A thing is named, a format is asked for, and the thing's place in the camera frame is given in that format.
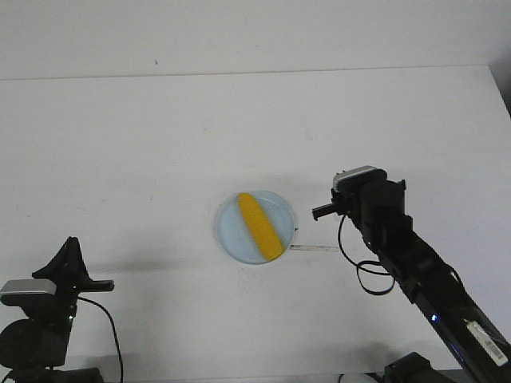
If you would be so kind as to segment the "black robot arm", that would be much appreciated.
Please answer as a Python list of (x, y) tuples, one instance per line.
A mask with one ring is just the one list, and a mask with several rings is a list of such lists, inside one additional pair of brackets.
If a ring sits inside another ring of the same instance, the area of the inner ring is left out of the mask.
[(69, 237), (57, 254), (28, 279), (1, 288), (1, 304), (25, 317), (1, 332), (4, 379), (14, 382), (103, 382), (97, 367), (63, 371), (77, 303), (82, 293), (110, 292), (112, 280), (90, 278), (78, 238)]
[(312, 211), (350, 218), (367, 248), (417, 306), (460, 366), (476, 382), (510, 380), (510, 344), (477, 306), (457, 272), (413, 230), (406, 183), (363, 166), (333, 178), (331, 203)]

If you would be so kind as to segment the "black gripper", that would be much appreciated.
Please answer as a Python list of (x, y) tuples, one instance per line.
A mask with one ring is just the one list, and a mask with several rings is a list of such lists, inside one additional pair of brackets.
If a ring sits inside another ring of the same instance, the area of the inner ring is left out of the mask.
[[(80, 280), (73, 280), (74, 271)], [(115, 287), (113, 280), (90, 278), (77, 237), (69, 237), (48, 264), (34, 271), (32, 277), (48, 279), (57, 285), (55, 302), (59, 306), (74, 306), (81, 293), (110, 292)]]
[(361, 210), (359, 202), (360, 188), (352, 188), (343, 192), (336, 192), (331, 189), (331, 201), (320, 207), (312, 209), (312, 216), (315, 221), (330, 214), (346, 215), (353, 222), (359, 222), (361, 219)]

